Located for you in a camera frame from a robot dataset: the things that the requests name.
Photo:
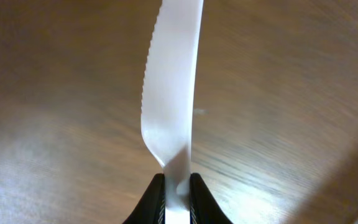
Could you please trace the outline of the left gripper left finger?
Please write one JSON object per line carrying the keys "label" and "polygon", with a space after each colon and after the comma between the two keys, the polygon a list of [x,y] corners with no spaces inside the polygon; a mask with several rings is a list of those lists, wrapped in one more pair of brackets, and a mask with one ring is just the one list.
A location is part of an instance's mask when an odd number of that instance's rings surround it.
{"label": "left gripper left finger", "polygon": [[123,224],[165,223],[165,176],[155,174],[139,202]]}

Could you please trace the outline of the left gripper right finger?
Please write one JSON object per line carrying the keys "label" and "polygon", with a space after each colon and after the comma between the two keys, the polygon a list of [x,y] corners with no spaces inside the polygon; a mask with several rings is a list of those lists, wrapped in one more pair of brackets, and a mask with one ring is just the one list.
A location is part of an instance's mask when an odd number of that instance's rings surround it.
{"label": "left gripper right finger", "polygon": [[199,173],[190,176],[190,223],[232,224]]}

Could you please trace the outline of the white plastic knife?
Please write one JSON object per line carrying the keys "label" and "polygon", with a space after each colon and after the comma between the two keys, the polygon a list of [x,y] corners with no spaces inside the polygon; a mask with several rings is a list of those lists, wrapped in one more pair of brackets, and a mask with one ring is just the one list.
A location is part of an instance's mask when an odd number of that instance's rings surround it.
{"label": "white plastic knife", "polygon": [[165,176],[165,223],[190,223],[195,76],[203,0],[163,0],[145,64],[141,133]]}

